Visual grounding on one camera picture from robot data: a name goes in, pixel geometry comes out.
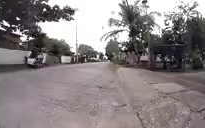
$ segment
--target coconut palm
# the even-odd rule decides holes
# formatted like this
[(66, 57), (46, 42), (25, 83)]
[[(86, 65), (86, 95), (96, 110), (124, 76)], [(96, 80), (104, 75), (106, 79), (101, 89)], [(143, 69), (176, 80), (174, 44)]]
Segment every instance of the coconut palm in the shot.
[(160, 16), (158, 12), (145, 14), (145, 7), (137, 0), (134, 4), (129, 4), (128, 0), (122, 0), (119, 4), (121, 11), (118, 13), (121, 19), (110, 18), (108, 25), (110, 27), (118, 27), (120, 29), (110, 31), (101, 37), (101, 40), (118, 35), (121, 32), (127, 31), (130, 38), (140, 37), (140, 33), (145, 32), (147, 25), (152, 30), (155, 26), (154, 14)]
[(129, 51), (135, 51), (139, 53), (145, 51), (143, 43), (148, 43), (148, 36), (146, 36), (146, 30), (151, 32), (154, 27), (158, 26), (155, 23), (154, 15), (160, 16), (158, 12), (145, 12), (148, 6), (141, 4), (140, 0), (129, 4), (128, 0), (122, 0), (122, 3), (118, 4), (121, 11), (118, 13), (120, 19), (110, 18), (108, 25), (110, 27), (117, 27), (119, 29), (105, 33), (101, 40), (107, 40), (110, 37), (116, 36), (122, 32), (128, 32), (129, 41), (125, 47)]

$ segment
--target wall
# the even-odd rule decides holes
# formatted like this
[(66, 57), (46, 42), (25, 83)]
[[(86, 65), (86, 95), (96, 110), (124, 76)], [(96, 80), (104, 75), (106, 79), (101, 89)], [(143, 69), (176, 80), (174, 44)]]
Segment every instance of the wall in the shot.
[(28, 51), (0, 48), (0, 64), (23, 64)]
[[(24, 56), (28, 55), (28, 51), (22, 50), (9, 50), (0, 48), (0, 64), (24, 64)], [(62, 56), (62, 63), (70, 63), (70, 56)], [(59, 64), (60, 60), (58, 57), (47, 55), (46, 64), (53, 65)]]
[(62, 63), (71, 63), (71, 56), (61, 56)]

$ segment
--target street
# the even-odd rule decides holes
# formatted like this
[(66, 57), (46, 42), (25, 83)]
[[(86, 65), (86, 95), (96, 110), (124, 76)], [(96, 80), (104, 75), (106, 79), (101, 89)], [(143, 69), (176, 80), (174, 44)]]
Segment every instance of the street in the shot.
[(107, 63), (0, 74), (2, 128), (140, 128)]
[(205, 86), (108, 62), (0, 74), (1, 128), (205, 128)]

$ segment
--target building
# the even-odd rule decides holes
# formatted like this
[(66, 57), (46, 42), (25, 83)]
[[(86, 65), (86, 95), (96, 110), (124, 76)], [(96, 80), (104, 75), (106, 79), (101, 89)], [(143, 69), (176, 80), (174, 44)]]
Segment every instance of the building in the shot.
[(20, 37), (21, 35), (0, 29), (0, 48), (23, 50)]

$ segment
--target sky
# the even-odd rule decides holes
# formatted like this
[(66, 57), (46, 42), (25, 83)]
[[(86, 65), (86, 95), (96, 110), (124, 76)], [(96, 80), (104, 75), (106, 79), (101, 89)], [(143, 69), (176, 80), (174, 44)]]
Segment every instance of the sky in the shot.
[[(109, 28), (107, 21), (114, 17), (112, 11), (118, 12), (118, 3), (122, 0), (50, 0), (49, 4), (59, 5), (63, 7), (69, 5), (72, 8), (78, 9), (74, 15), (73, 21), (42, 23), (40, 26), (43, 32), (51, 38), (64, 39), (72, 50), (75, 51), (76, 44), (76, 26), (78, 44), (87, 44), (92, 46), (99, 52), (104, 52), (107, 41), (101, 42), (100, 38), (103, 34), (114, 28)], [(172, 11), (177, 6), (179, 0), (148, 0), (150, 6), (148, 11), (163, 12)], [(199, 3), (197, 8), (205, 16), (205, 0), (196, 0)], [(164, 17), (157, 17), (156, 22), (164, 27)], [(120, 40), (126, 40), (127, 34), (123, 33), (119, 36)]]

